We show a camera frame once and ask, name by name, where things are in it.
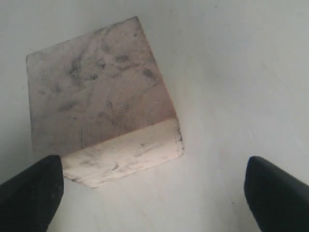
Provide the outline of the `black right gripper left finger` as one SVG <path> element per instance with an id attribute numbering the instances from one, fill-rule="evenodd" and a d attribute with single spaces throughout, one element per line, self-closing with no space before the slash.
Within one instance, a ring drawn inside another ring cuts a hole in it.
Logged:
<path id="1" fill-rule="evenodd" d="M 47 156 L 1 184 L 0 230 L 47 231 L 63 193 L 61 158 Z"/>

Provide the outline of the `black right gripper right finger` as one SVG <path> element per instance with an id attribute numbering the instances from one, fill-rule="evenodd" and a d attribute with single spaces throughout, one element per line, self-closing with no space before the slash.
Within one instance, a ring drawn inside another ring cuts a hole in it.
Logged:
<path id="1" fill-rule="evenodd" d="M 268 160 L 249 158 L 244 195 L 262 232 L 307 232 L 309 187 Z"/>

